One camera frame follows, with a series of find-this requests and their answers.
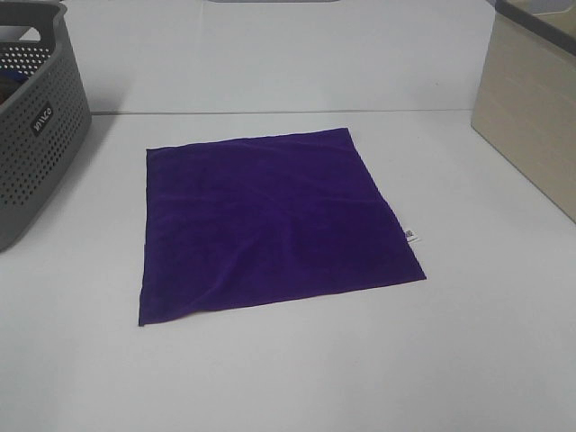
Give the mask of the purple towel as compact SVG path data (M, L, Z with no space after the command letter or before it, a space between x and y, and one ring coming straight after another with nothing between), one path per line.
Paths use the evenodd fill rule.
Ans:
M147 152L142 327L425 277L346 128Z

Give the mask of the white towel label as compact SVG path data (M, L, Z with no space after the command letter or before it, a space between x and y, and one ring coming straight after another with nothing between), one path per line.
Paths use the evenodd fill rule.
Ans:
M407 229L405 231L405 237L408 243L419 241L419 236L412 229Z

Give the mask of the beige box with grey rim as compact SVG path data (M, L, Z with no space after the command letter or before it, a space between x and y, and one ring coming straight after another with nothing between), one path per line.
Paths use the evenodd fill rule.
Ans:
M498 1L471 125L575 217L575 6Z

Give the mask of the grey perforated plastic basket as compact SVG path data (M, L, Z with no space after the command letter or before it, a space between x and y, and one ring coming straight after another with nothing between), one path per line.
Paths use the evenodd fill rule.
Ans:
M1 103L1 248L29 228L86 139L92 115L61 2L3 1L4 27L37 40L4 40L1 69L29 79Z

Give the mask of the dark cloth in basket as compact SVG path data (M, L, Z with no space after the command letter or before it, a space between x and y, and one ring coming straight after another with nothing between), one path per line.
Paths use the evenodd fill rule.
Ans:
M0 103L5 103L29 77L22 71L2 68L0 70Z

